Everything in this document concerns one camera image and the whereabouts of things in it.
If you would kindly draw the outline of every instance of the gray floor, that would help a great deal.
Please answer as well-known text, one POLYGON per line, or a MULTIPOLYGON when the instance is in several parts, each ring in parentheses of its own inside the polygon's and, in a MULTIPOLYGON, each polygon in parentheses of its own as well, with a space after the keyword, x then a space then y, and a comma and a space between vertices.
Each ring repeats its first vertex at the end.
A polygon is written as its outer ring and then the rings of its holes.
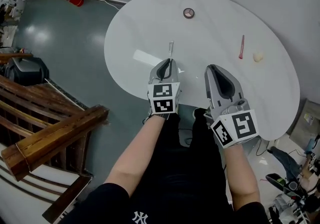
MULTIPOLYGON (((95 178, 85 194, 103 183, 141 128, 149 109, 148 101, 121 89, 108 72, 103 46, 116 13, 116 9, 96 0, 85 0, 80 8, 65 0, 28 0, 13 41, 15 46, 41 57, 50 70, 50 78, 82 103, 110 109, 110 125, 91 136, 86 168, 95 178)), ((180 106, 180 128, 192 127, 193 109, 180 106)), ((246 152, 255 143, 256 140, 246 143, 246 152)))

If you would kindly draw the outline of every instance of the white round table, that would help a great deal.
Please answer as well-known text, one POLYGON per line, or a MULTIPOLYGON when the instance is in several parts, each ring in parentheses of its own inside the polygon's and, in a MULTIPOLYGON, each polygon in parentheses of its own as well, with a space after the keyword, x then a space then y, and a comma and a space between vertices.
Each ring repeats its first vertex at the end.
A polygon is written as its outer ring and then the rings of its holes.
POLYGON ((239 80, 263 139, 278 139, 287 131, 299 105, 299 81, 279 39, 254 14, 229 0, 132 0, 109 25, 107 68, 121 88, 147 99, 150 71, 169 57, 171 41, 181 82, 179 103, 209 106, 204 72, 216 64, 239 80), (183 16, 186 8, 194 10, 194 18, 183 16), (256 63, 253 53, 264 58, 256 63))

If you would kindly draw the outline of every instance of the red marker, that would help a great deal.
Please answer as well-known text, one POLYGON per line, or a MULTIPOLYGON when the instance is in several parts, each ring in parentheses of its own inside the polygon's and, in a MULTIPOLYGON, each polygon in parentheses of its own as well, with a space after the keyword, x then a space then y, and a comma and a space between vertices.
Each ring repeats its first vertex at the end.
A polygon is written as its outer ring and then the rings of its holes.
POLYGON ((244 57, 244 45, 245 44, 245 36, 242 35, 242 42, 241 42, 241 49, 240 49, 240 55, 239 58, 242 59, 244 57))

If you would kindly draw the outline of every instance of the small yellow object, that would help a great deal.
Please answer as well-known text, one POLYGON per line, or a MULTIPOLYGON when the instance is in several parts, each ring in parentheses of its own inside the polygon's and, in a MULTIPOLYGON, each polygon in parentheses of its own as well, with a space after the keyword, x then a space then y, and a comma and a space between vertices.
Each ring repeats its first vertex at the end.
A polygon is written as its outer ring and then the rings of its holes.
POLYGON ((262 59, 263 59, 263 57, 264 57, 264 54, 262 53, 262 52, 260 52, 260 53, 254 53, 253 54, 253 59, 254 59, 254 61, 255 62, 260 62, 262 59))

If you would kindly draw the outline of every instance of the fiducial marker cube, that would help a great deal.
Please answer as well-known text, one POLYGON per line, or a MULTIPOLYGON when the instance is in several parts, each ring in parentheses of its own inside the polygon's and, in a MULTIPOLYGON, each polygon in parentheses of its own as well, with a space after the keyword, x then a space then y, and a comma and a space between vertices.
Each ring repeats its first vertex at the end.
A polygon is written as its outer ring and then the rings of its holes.
POLYGON ((180 99, 180 82, 148 84, 152 114, 175 113, 180 99))
POLYGON ((211 129, 223 148, 244 143, 259 135, 254 109, 220 115, 211 129))

